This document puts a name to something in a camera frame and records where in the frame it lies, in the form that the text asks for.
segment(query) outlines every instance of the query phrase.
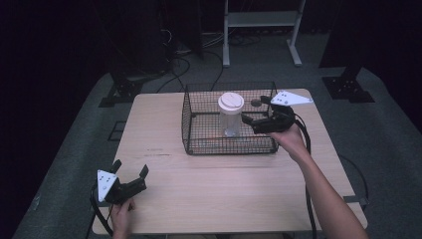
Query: human hand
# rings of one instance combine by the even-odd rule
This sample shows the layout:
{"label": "human hand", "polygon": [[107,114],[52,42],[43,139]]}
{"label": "human hand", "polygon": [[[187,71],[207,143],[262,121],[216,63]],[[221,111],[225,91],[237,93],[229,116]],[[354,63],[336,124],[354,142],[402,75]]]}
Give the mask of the human hand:
{"label": "human hand", "polygon": [[133,198],[127,199],[124,204],[115,204],[111,209],[112,238],[125,239],[130,234],[129,209],[134,208]]}
{"label": "human hand", "polygon": [[275,139],[296,162],[309,155],[307,148],[305,147],[304,139],[302,138],[301,130],[295,123],[288,130],[283,132],[270,132],[268,135]]}

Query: table top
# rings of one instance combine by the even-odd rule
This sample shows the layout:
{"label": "table top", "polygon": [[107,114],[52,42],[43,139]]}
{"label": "table top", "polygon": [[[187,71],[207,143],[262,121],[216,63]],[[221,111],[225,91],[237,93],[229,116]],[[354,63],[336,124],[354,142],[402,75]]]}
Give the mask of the table top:
{"label": "table top", "polygon": [[[307,90],[287,90],[308,97]],[[133,102],[115,159],[122,183],[149,167],[147,189],[134,196],[132,231],[139,234],[311,230],[305,181],[279,148],[273,154],[186,154],[181,138],[183,93],[139,95]],[[293,106],[305,121],[313,158],[340,196],[353,196],[314,103]],[[364,227],[357,202],[348,203]],[[107,209],[102,208],[103,215]],[[316,217],[316,226],[320,230]],[[106,234],[96,219],[93,230]]]}

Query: white metal stand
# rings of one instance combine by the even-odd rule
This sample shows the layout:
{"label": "white metal stand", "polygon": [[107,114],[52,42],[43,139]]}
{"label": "white metal stand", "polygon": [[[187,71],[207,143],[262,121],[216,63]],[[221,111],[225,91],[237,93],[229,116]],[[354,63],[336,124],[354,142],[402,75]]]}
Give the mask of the white metal stand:
{"label": "white metal stand", "polygon": [[302,65],[301,58],[296,50],[296,39],[301,25],[306,0],[301,0],[298,11],[285,12],[229,12],[229,0],[225,3],[224,12],[224,44],[223,44],[223,67],[230,67],[229,56],[229,28],[230,27],[271,27],[293,26],[292,39],[287,40],[295,66]]}

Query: gray carpet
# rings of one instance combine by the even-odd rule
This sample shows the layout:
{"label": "gray carpet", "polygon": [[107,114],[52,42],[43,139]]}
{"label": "gray carpet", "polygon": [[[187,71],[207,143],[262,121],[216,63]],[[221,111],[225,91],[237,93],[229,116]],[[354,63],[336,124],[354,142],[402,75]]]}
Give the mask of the gray carpet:
{"label": "gray carpet", "polygon": [[[248,47],[232,47],[231,67],[219,82],[273,81],[279,89],[308,89],[332,139],[335,149],[363,173],[369,204],[365,214],[371,238],[420,238],[422,235],[422,135],[389,96],[382,81],[362,69],[358,81],[369,91],[375,103],[351,104],[331,99],[321,77],[339,76],[343,69],[319,69],[328,35],[299,35],[298,51],[303,66],[293,65],[286,46],[286,36],[263,37]],[[221,47],[211,48],[221,56]],[[184,57],[189,71],[180,77],[183,84],[213,83],[220,71],[220,60],[204,53]],[[174,61],[174,71],[181,73],[187,64]],[[155,93],[166,81],[146,83],[142,93]],[[14,238],[85,238],[93,212],[90,191],[99,168],[111,165],[118,141],[108,136],[118,120],[126,120],[131,104],[99,108],[112,85],[109,74],[99,79],[81,108],[58,152],[40,190],[22,220]],[[179,92],[173,81],[162,93]],[[364,195],[362,179],[347,160],[342,160],[350,182],[359,197]],[[311,238],[311,233],[291,233],[296,238]],[[107,238],[95,235],[89,238]]]}

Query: wire cage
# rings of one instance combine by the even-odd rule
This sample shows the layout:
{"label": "wire cage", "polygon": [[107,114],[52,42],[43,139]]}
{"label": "wire cage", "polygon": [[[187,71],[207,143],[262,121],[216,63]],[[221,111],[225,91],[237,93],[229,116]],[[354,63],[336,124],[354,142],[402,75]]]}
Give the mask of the wire cage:
{"label": "wire cage", "polygon": [[274,153],[278,144],[263,133],[254,134],[241,122],[240,135],[228,137],[221,133],[218,99],[226,92],[237,93],[245,103],[242,114],[260,120],[271,115],[270,106],[257,104],[260,96],[277,94],[274,82],[190,84],[185,88],[182,111],[182,140],[187,154],[259,154]]}

